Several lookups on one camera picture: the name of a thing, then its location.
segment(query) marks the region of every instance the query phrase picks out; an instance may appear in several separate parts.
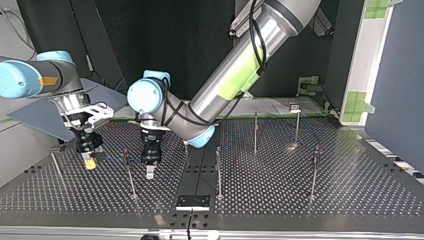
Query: metal base plate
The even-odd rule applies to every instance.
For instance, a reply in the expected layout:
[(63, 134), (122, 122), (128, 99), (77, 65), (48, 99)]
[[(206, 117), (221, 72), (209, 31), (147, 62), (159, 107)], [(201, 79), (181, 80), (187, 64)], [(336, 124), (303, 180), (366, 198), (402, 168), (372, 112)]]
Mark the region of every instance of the metal base plate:
[[(214, 199), (210, 211), (193, 213), (190, 227), (424, 232), (424, 188), (414, 178), (328, 118), (301, 119), (298, 146), (292, 149), (295, 123), (295, 119), (259, 119), (256, 154), (253, 119), (221, 124), (223, 198), (215, 198), (218, 184), (208, 183), (212, 187), (202, 195)], [(167, 133), (163, 162), (149, 181), (139, 162), (139, 131), (123, 122), (101, 128), (108, 157), (94, 171), (85, 170), (73, 150), (58, 155), (64, 184), (51, 162), (12, 180), (0, 189), (0, 225), (187, 228), (189, 213), (175, 210), (177, 189), (188, 174), (184, 145)], [(317, 145), (322, 160), (312, 196)], [(121, 160), (125, 147), (134, 160), (137, 200), (131, 199)], [(209, 153), (204, 159), (215, 157), (205, 152)]]

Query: metal pin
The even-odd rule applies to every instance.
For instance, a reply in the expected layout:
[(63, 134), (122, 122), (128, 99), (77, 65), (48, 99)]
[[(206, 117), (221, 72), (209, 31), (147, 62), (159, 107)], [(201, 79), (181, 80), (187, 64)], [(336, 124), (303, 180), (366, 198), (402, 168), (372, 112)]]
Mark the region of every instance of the metal pin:
[(224, 198), (222, 195), (222, 187), (221, 187), (221, 148), (216, 148), (216, 165), (218, 168), (218, 199), (221, 200)]
[(128, 176), (130, 177), (130, 182), (131, 182), (131, 189), (133, 191), (133, 195), (132, 195), (132, 199), (137, 199), (137, 193), (135, 193), (135, 187), (134, 187), (134, 181), (132, 179), (132, 174), (131, 174), (131, 169), (128, 168)]
[(299, 123), (300, 123), (300, 111), (297, 112), (297, 119), (296, 119), (296, 135), (294, 137), (294, 144), (297, 145), (297, 139), (299, 136)]
[(312, 178), (311, 198), (309, 200), (310, 203), (312, 203), (312, 201), (314, 200), (315, 184), (316, 184), (317, 173), (318, 173), (320, 162), (321, 162), (321, 150), (319, 146), (316, 146), (314, 151), (314, 157), (313, 157), (314, 176)]
[(60, 167), (59, 167), (59, 164), (57, 162), (56, 156), (54, 155), (54, 153), (50, 153), (50, 155), (53, 158), (53, 162), (54, 162), (54, 165), (56, 167), (57, 173), (59, 173), (59, 177), (60, 177), (60, 179), (62, 181), (62, 184), (63, 184), (63, 186), (65, 187), (65, 190), (66, 190), (65, 179), (63, 179), (62, 171), (60, 170)]
[(255, 149), (254, 149), (255, 153), (258, 151), (258, 148), (257, 148), (257, 142), (258, 142), (257, 135), (258, 135), (258, 113), (255, 112)]
[(128, 172), (128, 176), (130, 178), (130, 183), (131, 183), (131, 189), (133, 192), (133, 195), (131, 196), (132, 199), (137, 199), (137, 193), (135, 192), (135, 187), (134, 187), (134, 180), (132, 178), (132, 174), (131, 174), (131, 163), (129, 161), (129, 152), (128, 152), (128, 148), (124, 149), (124, 153), (122, 154), (122, 160), (124, 163), (124, 167), (127, 169)]
[(188, 143), (186, 141), (183, 141), (184, 144), (184, 152), (188, 153)]

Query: light blue joint cap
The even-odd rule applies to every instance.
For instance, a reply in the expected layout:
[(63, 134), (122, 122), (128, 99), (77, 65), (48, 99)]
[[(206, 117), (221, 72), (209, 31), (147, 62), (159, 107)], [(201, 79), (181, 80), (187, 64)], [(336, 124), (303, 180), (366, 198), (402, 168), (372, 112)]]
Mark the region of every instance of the light blue joint cap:
[(162, 90), (151, 79), (140, 79), (128, 90), (128, 104), (138, 113), (152, 113), (162, 104)]
[(211, 125), (206, 129), (204, 132), (202, 132), (199, 136), (192, 138), (187, 141), (188, 144), (195, 148), (201, 148), (204, 147), (209, 140), (212, 138), (213, 134), (215, 133), (215, 126)]
[(149, 77), (159, 78), (160, 80), (166, 78), (168, 79), (168, 85), (171, 86), (171, 75), (169, 75), (167, 72), (145, 70), (143, 73), (143, 78)]
[(38, 61), (65, 61), (72, 63), (75, 65), (74, 61), (72, 60), (71, 54), (69, 54), (67, 51), (50, 51), (50, 52), (44, 52), (37, 55)]
[(40, 72), (30, 64), (6, 60), (0, 62), (0, 96), (4, 98), (33, 97), (43, 90)]

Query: yellow object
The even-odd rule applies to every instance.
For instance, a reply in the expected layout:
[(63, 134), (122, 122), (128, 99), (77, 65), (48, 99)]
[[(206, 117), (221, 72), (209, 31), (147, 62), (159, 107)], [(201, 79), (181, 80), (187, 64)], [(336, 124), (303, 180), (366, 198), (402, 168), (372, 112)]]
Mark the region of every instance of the yellow object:
[(86, 159), (84, 160), (85, 163), (85, 169), (87, 170), (93, 170), (96, 168), (96, 160), (94, 158)]
[(40, 77), (38, 82), (43, 86), (54, 86), (57, 82), (57, 77)]

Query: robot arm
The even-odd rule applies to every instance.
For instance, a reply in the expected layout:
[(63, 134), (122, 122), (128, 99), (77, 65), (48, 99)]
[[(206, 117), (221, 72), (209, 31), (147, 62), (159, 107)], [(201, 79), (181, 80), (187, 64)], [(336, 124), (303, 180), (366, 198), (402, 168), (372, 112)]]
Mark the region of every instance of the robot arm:
[[(200, 148), (206, 145), (214, 134), (215, 118), (233, 98), (248, 91), (259, 78), (257, 71), (261, 68), (261, 64), (257, 59), (258, 54), (265, 52), (262, 51), (264, 50), (262, 46), (266, 49), (266, 59), (272, 57), (289, 37), (296, 36), (303, 30), (317, 10), (320, 0), (261, 2), (263, 3), (260, 14), (255, 20), (257, 24), (255, 30), (260, 32), (262, 38), (253, 35), (255, 42), (252, 43), (252, 35), (245, 32), (190, 103), (183, 103), (168, 91), (170, 85), (168, 73), (145, 71), (143, 78), (129, 88), (130, 106), (136, 112), (150, 114), (157, 120), (148, 120), (153, 122), (149, 126), (167, 127), (194, 147)], [(152, 128), (149, 126), (142, 124), (147, 136), (144, 138), (145, 149), (146, 146), (149, 148), (150, 142), (158, 143), (161, 140), (161, 137), (150, 134)], [(156, 150), (150, 151), (150, 154), (156, 154), (156, 162), (147, 161), (147, 164), (159, 163), (160, 156), (157, 156), (159, 153), (160, 148), (158, 149), (156, 144)]]
[(102, 137), (95, 129), (113, 117), (113, 109), (105, 103), (90, 103), (69, 53), (45, 52), (37, 60), (0, 58), (0, 96), (14, 99), (49, 93), (65, 127), (75, 134), (76, 151), (86, 168), (94, 169), (96, 155), (103, 151)]

